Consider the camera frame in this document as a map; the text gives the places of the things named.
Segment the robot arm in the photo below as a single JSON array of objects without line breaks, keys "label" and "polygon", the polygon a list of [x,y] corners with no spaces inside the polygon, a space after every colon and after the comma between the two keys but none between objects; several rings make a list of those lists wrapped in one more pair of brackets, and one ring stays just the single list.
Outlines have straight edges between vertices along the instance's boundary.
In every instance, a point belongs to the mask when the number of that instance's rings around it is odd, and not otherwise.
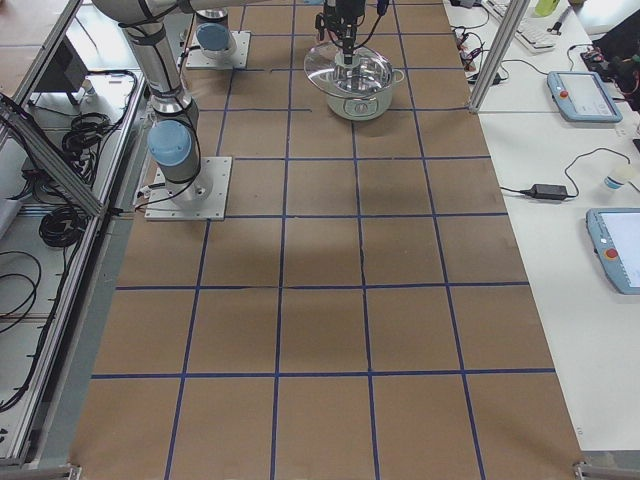
[{"label": "robot arm", "polygon": [[165,185],[174,189],[165,201],[182,200],[187,191],[197,192],[202,180],[202,157],[196,123],[198,107],[184,87],[181,73],[172,61],[164,19],[171,14],[195,15],[204,10],[224,10],[246,6],[246,1],[96,1],[104,15],[118,23],[132,49],[151,92],[151,105],[158,118],[148,138],[167,142],[172,148],[170,166],[155,155],[165,176]]},{"label": "robot arm", "polygon": [[222,61],[234,54],[236,41],[229,29],[228,9],[197,10],[195,38],[207,58]]}]

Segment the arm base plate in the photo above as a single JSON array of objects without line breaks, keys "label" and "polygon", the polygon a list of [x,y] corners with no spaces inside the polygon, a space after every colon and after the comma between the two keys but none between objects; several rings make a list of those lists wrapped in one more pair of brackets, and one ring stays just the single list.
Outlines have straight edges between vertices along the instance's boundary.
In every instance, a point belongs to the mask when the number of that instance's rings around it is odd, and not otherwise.
[{"label": "arm base plate", "polygon": [[203,157],[199,175],[188,188],[165,180],[159,167],[144,217],[148,221],[222,221],[225,218],[231,157]]},{"label": "arm base plate", "polygon": [[195,34],[188,50],[185,68],[191,70],[234,70],[245,69],[247,66],[249,46],[251,41],[250,31],[228,31],[225,49],[202,47],[199,35]]}]

